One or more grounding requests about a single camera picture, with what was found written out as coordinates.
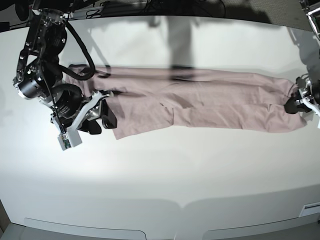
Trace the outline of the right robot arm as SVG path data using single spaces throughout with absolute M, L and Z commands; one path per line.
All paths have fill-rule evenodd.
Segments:
M 86 97 L 78 86 L 63 81 L 64 74 L 87 81 L 97 73 L 84 42 L 69 22 L 77 10 L 90 4 L 90 0 L 35 0 L 32 6 L 35 15 L 13 79 L 13 86 L 22 98 L 37 98 L 52 110 L 50 121 L 59 131 L 57 139 L 62 150 L 82 143 L 80 131 L 99 135 L 102 128 L 118 126 L 106 102 L 106 98 L 113 95 L 112 91 L 94 91 Z M 59 63 L 58 55 L 66 45 L 68 32 L 88 62 L 84 73 L 78 74 Z

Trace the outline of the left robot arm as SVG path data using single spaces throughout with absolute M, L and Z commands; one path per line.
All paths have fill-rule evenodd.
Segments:
M 297 77 L 298 89 L 284 105 L 288 114 L 314 112 L 320 115 L 320 2 L 318 0 L 300 0 L 311 31 L 291 28 L 289 34 L 298 47 L 300 59 L 307 73 Z

